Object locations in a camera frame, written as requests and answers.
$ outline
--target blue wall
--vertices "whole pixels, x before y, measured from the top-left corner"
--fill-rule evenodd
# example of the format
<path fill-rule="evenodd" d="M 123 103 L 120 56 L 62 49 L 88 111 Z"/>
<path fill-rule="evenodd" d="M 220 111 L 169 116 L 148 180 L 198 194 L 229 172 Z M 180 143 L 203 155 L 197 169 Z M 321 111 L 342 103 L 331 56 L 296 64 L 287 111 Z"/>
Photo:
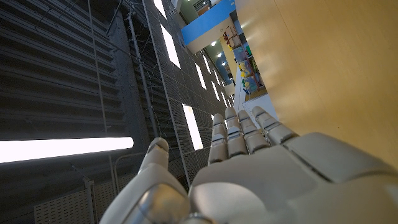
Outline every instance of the blue wall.
<path fill-rule="evenodd" d="M 226 20 L 229 14 L 235 9 L 234 0 L 222 0 L 209 11 L 185 26 L 181 30 L 185 45 L 188 45 L 220 22 Z"/>

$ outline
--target white robotic hand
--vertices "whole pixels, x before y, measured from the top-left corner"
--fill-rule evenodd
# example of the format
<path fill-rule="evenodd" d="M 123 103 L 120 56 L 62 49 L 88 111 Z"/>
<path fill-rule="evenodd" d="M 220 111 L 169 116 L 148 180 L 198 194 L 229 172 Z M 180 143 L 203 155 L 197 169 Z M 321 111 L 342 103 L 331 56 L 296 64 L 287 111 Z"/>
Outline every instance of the white robotic hand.
<path fill-rule="evenodd" d="M 213 120 L 209 165 L 187 195 L 155 139 L 101 223 L 398 223 L 398 175 L 320 133 L 298 136 L 262 108 Z"/>

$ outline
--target fluorescent light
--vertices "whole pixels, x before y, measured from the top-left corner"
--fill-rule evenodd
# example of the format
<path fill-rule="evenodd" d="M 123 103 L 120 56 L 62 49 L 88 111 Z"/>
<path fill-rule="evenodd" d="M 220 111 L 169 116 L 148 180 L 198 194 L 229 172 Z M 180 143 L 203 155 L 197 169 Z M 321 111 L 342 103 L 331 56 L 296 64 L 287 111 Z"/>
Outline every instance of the fluorescent light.
<path fill-rule="evenodd" d="M 162 0 L 154 0 L 156 8 L 162 13 L 162 15 L 166 18 L 166 13 L 164 12 L 164 7 Z"/>
<path fill-rule="evenodd" d="M 177 51 L 175 50 L 173 37 L 167 32 L 162 26 L 163 38 L 166 43 L 167 53 L 169 55 L 170 61 L 172 61 L 178 68 L 180 67 L 180 61 L 178 60 Z"/>
<path fill-rule="evenodd" d="M 0 141 L 0 163 L 113 151 L 133 145 L 130 137 Z"/>
<path fill-rule="evenodd" d="M 195 119 L 195 115 L 193 114 L 192 107 L 187 106 L 185 104 L 183 104 L 182 107 L 184 108 L 185 118 L 187 119 L 188 129 L 191 135 L 193 148 L 195 150 L 203 149 L 203 144 L 201 142 L 197 121 Z"/>
<path fill-rule="evenodd" d="M 215 76 L 216 76 L 216 79 L 217 79 L 218 84 L 220 85 L 220 81 L 218 80 L 218 75 L 217 75 L 217 73 L 216 73 L 216 70 L 214 70 L 214 74 L 215 74 Z"/>
<path fill-rule="evenodd" d="M 197 67 L 197 71 L 198 71 L 198 75 L 199 75 L 199 79 L 200 79 L 200 84 L 201 84 L 201 86 L 202 86 L 205 90 L 207 90 L 205 81 L 204 81 L 204 79 L 203 79 L 203 75 L 201 74 L 200 67 L 199 67 L 196 63 L 195 63 L 195 65 L 196 65 L 196 67 Z"/>
<path fill-rule="evenodd" d="M 220 100 L 220 98 L 218 97 L 218 93 L 217 93 L 216 85 L 214 85 L 213 81 L 211 81 L 211 84 L 213 85 L 214 93 L 216 94 L 217 100 L 219 101 L 219 100 Z"/>
<path fill-rule="evenodd" d="M 209 71 L 209 73 L 211 73 L 210 72 L 210 68 L 209 68 L 209 64 L 207 63 L 207 59 L 206 59 L 205 55 L 203 55 L 203 59 L 205 60 L 207 70 Z"/>
<path fill-rule="evenodd" d="M 221 92 L 221 96 L 223 96 L 223 100 L 224 100 L 225 107 L 228 107 L 228 105 L 226 104 L 226 100 L 225 100 L 225 97 L 224 97 L 224 93 L 223 93 L 223 92 Z"/>

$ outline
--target wire mesh panel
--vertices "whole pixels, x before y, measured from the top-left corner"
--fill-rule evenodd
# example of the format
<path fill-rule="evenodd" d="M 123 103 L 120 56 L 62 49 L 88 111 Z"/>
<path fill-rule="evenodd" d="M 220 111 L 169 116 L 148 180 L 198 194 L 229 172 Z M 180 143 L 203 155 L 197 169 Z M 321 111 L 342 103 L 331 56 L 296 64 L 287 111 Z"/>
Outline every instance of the wire mesh panel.
<path fill-rule="evenodd" d="M 171 1 L 163 0 L 162 3 L 165 17 L 155 7 L 153 1 L 143 1 L 160 75 L 166 92 L 167 103 L 169 105 L 170 114 L 172 115 L 178 146 L 182 153 L 182 165 L 185 164 L 188 173 L 188 177 L 186 178 L 190 184 L 199 169 L 207 165 L 211 142 L 211 115 L 216 113 L 224 114 L 226 108 L 222 99 L 221 101 L 217 100 L 211 82 L 215 83 L 216 91 L 220 96 L 221 92 L 224 90 L 216 81 L 215 74 L 212 72 L 216 70 L 216 68 L 209 62 L 210 60 L 206 53 L 200 51 L 192 55 L 186 50 L 185 46 L 180 43 L 179 36 L 182 36 L 182 34 L 177 22 L 177 12 Z M 165 42 L 161 27 L 164 27 L 173 38 L 180 68 L 169 59 L 166 45 L 170 45 L 170 43 Z M 210 72 L 207 69 L 205 60 L 208 61 Z M 205 88 L 201 84 L 196 65 L 199 66 L 203 75 Z M 203 149 L 194 150 L 192 136 L 183 110 L 183 104 L 192 107 Z"/>
<path fill-rule="evenodd" d="M 119 177 L 119 189 L 122 190 L 137 174 L 128 174 Z"/>
<path fill-rule="evenodd" d="M 86 190 L 70 194 L 34 207 L 35 223 L 90 223 Z"/>
<path fill-rule="evenodd" d="M 112 182 L 106 182 L 99 185 L 94 185 L 95 192 L 95 210 L 97 217 L 100 220 L 107 207 L 114 199 L 114 191 Z"/>

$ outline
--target wooden surface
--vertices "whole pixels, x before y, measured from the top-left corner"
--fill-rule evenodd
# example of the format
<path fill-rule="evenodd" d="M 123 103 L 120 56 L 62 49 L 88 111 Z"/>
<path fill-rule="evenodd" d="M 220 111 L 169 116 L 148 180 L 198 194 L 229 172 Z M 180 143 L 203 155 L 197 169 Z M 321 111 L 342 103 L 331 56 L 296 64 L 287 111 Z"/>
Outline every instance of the wooden surface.
<path fill-rule="evenodd" d="M 398 168 L 398 1 L 236 0 L 279 120 Z"/>

